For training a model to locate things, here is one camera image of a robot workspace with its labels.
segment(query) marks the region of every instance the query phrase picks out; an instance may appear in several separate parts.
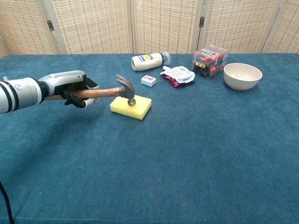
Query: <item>white bowl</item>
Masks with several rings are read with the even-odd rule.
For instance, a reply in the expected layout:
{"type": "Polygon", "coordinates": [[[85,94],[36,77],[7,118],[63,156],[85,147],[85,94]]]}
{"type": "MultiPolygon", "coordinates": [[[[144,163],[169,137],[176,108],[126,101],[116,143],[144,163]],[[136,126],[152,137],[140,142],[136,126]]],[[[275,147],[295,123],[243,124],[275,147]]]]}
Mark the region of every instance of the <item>white bowl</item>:
{"type": "Polygon", "coordinates": [[[224,67],[224,81],[234,90],[248,90],[262,77],[262,72],[249,64],[231,63],[224,67]]]}

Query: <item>robotic hand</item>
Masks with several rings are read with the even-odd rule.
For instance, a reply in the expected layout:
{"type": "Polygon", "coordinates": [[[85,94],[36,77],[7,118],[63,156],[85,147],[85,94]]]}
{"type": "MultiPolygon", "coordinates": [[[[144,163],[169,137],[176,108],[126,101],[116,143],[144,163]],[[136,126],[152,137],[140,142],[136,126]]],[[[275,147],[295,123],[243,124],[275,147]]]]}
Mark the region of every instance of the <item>robotic hand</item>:
{"type": "Polygon", "coordinates": [[[0,82],[0,114],[40,104],[55,95],[65,99],[65,105],[86,108],[91,103],[97,103],[99,98],[80,99],[72,91],[88,90],[88,87],[99,88],[85,72],[79,70],[54,73],[38,80],[29,77],[8,80],[4,77],[4,82],[0,82]]]}

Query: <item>small white box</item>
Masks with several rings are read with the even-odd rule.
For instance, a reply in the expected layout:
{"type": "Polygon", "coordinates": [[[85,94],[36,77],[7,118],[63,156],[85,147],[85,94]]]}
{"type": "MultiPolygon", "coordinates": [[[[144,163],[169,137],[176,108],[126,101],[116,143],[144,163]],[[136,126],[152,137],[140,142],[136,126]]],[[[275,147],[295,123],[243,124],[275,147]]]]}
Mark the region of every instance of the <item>small white box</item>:
{"type": "Polygon", "coordinates": [[[141,83],[143,85],[147,85],[149,87],[152,87],[154,84],[156,84],[156,78],[154,77],[151,77],[151,76],[144,76],[142,79],[141,79],[141,83]]]}

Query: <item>screen hinge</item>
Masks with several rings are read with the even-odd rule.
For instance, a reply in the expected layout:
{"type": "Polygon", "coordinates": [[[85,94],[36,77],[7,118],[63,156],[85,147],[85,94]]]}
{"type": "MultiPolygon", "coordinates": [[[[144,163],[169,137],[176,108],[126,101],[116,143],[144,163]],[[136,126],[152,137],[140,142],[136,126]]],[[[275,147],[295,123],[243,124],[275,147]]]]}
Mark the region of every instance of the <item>screen hinge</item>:
{"type": "Polygon", "coordinates": [[[48,23],[48,26],[49,26],[49,29],[50,31],[53,31],[54,30],[54,27],[53,27],[53,23],[51,20],[47,20],[47,23],[48,23]]]}
{"type": "Polygon", "coordinates": [[[204,27],[204,23],[205,23],[205,17],[202,16],[199,21],[199,27],[204,27]]]}

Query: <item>woven panel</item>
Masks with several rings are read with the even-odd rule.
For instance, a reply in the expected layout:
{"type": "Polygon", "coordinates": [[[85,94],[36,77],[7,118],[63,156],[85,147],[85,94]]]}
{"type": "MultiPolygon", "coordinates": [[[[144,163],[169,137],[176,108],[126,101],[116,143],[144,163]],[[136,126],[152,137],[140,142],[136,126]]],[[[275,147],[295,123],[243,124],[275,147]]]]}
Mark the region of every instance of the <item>woven panel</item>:
{"type": "Polygon", "coordinates": [[[4,47],[2,46],[2,43],[1,43],[1,40],[0,40],[0,58],[4,57],[6,55],[7,55],[7,53],[4,49],[4,47]]]}
{"type": "Polygon", "coordinates": [[[134,0],[137,53],[190,53],[197,0],[134,0]]]}
{"type": "Polygon", "coordinates": [[[12,54],[54,53],[36,1],[0,1],[0,31],[12,54]]]}
{"type": "Polygon", "coordinates": [[[299,1],[288,0],[266,52],[299,53],[299,1]]]}
{"type": "Polygon", "coordinates": [[[261,52],[277,0],[212,0],[204,45],[231,53],[261,52]]]}
{"type": "Polygon", "coordinates": [[[67,52],[130,53],[126,0],[52,0],[67,52]]]}

